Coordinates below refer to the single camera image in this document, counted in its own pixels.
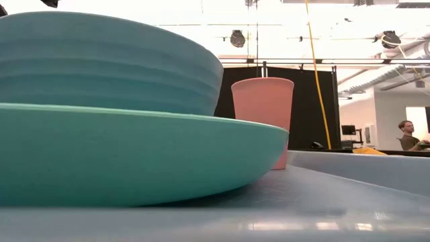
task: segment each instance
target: yellow object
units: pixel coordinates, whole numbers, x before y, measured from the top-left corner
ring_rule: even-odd
[[[304,0],[304,2],[306,4],[306,12],[308,14],[309,38],[310,38],[310,47],[312,48],[312,58],[314,59],[314,70],[315,70],[316,88],[318,89],[318,96],[320,98],[321,111],[323,112],[322,113],[322,118],[324,119],[325,135],[327,137],[327,144],[329,146],[329,149],[331,149],[329,127],[327,126],[327,119],[325,117],[325,109],[324,109],[323,97],[321,95],[321,90],[320,90],[320,81],[318,79],[318,71],[316,69],[315,49],[314,49],[314,41],[312,39],[312,29],[310,27],[308,0]]]
[[[362,154],[362,155],[387,155],[386,153],[379,152],[375,149],[366,147],[366,148],[360,148],[360,149],[354,149],[354,154]]]

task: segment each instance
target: computer monitor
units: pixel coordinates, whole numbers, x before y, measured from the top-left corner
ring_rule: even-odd
[[[342,125],[342,134],[343,135],[355,135],[355,126],[354,125]]]

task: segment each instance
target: man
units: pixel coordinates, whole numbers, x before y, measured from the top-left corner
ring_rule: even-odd
[[[403,131],[403,137],[400,138],[403,151],[420,151],[421,144],[429,144],[427,140],[420,141],[419,139],[412,136],[415,131],[414,124],[411,121],[405,120],[398,124],[398,128]]]

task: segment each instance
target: teal plate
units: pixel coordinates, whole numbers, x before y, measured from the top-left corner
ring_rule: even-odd
[[[140,206],[251,183],[282,128],[188,114],[0,104],[0,205]]]

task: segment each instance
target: teal bowl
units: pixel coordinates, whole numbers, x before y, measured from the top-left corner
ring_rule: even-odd
[[[282,128],[189,114],[0,104],[0,206],[140,206],[239,188]]]
[[[0,102],[214,114],[224,69],[203,46],[124,19],[0,18]]]

